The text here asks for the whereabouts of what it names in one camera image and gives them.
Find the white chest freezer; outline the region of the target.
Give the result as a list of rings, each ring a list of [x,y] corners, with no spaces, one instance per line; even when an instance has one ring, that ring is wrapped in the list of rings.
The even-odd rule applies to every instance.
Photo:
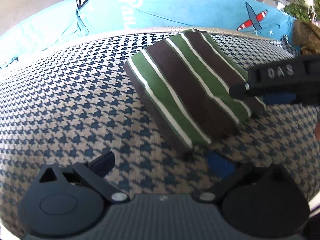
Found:
[[[259,2],[275,7],[278,10],[283,10],[287,5],[290,5],[287,0],[259,0]]]

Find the blue printed sofa back cover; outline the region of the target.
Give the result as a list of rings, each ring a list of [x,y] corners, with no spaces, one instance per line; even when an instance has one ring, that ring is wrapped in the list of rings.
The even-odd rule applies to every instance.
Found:
[[[292,37],[294,21],[255,0],[65,0],[1,36],[1,67],[56,44],[109,31],[206,27],[278,40]]]

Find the green potted plant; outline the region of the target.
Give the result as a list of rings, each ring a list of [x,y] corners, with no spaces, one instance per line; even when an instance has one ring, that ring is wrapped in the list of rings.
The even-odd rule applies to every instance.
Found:
[[[319,21],[319,0],[291,0],[284,12],[298,20],[316,23]]]

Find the green brown striped shirt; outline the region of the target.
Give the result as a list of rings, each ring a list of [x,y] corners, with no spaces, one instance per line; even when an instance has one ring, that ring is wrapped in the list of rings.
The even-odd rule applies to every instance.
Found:
[[[188,29],[142,49],[124,64],[141,102],[180,155],[209,146],[265,110],[260,98],[230,96],[247,72],[205,31]]]

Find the houndstooth sofa seat cushion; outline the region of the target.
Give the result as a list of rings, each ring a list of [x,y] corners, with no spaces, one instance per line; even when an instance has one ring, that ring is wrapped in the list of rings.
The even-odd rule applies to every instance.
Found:
[[[80,42],[1,71],[1,223],[24,235],[17,205],[42,165],[87,162],[112,150],[107,181],[128,194],[189,193],[217,178],[202,153],[182,161],[144,109],[123,64],[168,33]],[[270,106],[213,145],[234,161],[281,163],[307,199],[319,192],[319,109]]]

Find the brown plush toy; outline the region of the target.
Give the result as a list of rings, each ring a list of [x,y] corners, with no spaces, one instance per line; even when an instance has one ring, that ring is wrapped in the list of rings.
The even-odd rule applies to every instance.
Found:
[[[292,41],[295,46],[300,47],[300,54],[303,56],[320,53],[319,27],[312,22],[295,20]]]

